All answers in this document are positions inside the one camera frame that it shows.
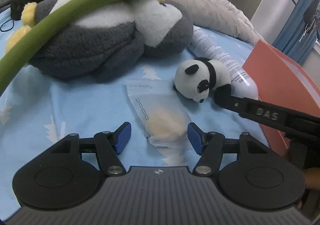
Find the person's right hand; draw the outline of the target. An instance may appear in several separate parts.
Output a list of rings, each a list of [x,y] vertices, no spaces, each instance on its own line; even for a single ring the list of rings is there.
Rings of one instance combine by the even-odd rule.
[[[319,191],[319,151],[292,141],[286,158],[302,170],[306,188]]]

